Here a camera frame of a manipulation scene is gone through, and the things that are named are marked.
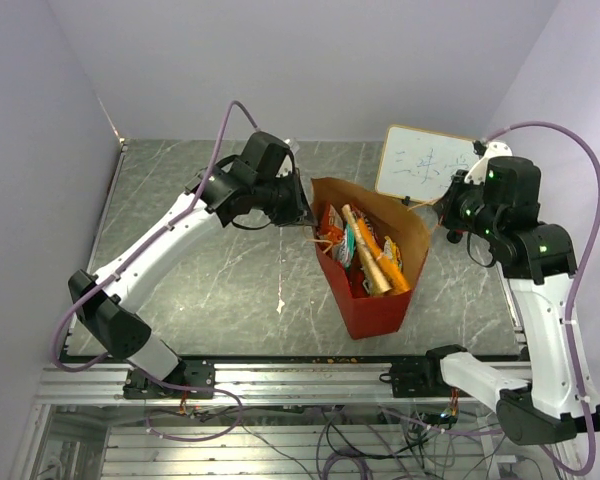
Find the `orange Fox's fruits bag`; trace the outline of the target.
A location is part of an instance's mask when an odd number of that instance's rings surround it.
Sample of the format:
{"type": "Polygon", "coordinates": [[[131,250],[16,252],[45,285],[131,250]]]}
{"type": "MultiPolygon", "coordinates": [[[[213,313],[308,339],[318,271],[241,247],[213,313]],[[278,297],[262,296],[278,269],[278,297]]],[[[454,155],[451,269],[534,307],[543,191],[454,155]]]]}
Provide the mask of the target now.
{"type": "Polygon", "coordinates": [[[345,226],[341,215],[331,203],[326,203],[320,216],[316,240],[324,254],[329,254],[344,240],[345,226]]]}

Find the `teal Fox's candy bag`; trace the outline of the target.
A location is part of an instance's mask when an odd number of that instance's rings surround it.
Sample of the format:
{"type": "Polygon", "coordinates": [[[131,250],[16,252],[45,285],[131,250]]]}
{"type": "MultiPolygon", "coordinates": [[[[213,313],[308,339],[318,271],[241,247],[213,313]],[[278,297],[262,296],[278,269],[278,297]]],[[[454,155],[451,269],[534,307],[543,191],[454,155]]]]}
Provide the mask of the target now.
{"type": "Polygon", "coordinates": [[[349,224],[344,226],[342,240],[334,247],[334,259],[344,268],[349,269],[356,252],[356,238],[349,224]]]}

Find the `orange chips bag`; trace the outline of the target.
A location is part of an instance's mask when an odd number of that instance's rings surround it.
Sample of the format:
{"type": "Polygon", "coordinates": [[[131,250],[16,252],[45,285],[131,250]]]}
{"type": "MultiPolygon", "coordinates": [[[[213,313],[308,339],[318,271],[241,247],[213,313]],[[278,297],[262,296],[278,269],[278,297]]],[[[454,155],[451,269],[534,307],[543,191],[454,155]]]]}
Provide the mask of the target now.
{"type": "Polygon", "coordinates": [[[402,271],[385,256],[364,219],[354,213],[350,204],[342,207],[342,214],[354,232],[360,260],[371,277],[372,292],[375,295],[409,292],[411,286],[402,271]]]}

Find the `red paper bag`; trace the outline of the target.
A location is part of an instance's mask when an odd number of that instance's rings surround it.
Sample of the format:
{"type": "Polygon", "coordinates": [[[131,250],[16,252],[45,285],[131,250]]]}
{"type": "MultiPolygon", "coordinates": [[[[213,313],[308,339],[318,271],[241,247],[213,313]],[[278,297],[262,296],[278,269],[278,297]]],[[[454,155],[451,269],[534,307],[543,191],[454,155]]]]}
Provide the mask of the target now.
{"type": "Polygon", "coordinates": [[[397,200],[345,180],[311,181],[320,267],[354,340],[401,328],[430,247],[424,221],[397,200]]]}

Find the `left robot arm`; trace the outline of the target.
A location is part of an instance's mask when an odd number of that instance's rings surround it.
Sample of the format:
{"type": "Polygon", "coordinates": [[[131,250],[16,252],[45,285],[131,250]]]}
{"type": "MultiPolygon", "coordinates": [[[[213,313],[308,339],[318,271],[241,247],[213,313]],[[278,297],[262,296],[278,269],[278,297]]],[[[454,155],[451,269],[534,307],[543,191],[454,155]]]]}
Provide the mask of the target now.
{"type": "Polygon", "coordinates": [[[243,150],[214,158],[188,184],[166,214],[131,247],[89,274],[69,279],[80,323],[107,354],[149,374],[162,397],[183,387],[184,363],[138,315],[148,295],[198,241],[253,210],[276,227],[314,226],[316,219],[295,164],[297,148],[257,131],[243,150]]]}

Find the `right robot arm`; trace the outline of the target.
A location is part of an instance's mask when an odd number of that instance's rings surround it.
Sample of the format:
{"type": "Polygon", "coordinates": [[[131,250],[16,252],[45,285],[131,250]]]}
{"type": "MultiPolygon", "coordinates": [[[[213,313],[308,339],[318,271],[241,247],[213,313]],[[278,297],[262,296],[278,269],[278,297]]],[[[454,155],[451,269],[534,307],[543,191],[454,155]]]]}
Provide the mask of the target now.
{"type": "Polygon", "coordinates": [[[422,387],[439,396],[452,387],[496,413],[506,437],[521,446],[556,444],[600,432],[600,400],[584,361],[566,302],[577,263],[568,232],[539,221],[540,169],[498,141],[475,142],[478,161],[457,171],[434,205],[448,240],[486,240],[507,280],[522,322],[530,380],[509,376],[459,345],[432,349],[422,387]]]}

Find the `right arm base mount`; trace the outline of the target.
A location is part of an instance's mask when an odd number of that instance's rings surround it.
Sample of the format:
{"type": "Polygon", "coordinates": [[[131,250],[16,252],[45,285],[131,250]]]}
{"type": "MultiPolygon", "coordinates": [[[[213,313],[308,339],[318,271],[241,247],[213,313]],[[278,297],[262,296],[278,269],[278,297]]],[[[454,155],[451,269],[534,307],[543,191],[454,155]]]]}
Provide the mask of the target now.
{"type": "Polygon", "coordinates": [[[447,392],[433,380],[429,367],[421,360],[393,363],[379,375],[379,381],[390,386],[394,398],[441,397],[447,392]]]}

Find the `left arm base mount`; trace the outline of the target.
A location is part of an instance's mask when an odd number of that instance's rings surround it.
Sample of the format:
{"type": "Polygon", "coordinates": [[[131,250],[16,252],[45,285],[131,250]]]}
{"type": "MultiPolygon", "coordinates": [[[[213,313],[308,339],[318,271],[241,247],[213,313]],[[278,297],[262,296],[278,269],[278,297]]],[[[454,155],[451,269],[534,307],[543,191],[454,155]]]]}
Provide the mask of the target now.
{"type": "Polygon", "coordinates": [[[192,387],[193,391],[181,391],[164,387],[150,380],[141,370],[133,368],[123,385],[123,397],[128,400],[175,399],[185,395],[187,398],[211,399],[215,385],[215,369],[205,361],[181,360],[175,370],[165,379],[165,383],[192,387]]]}

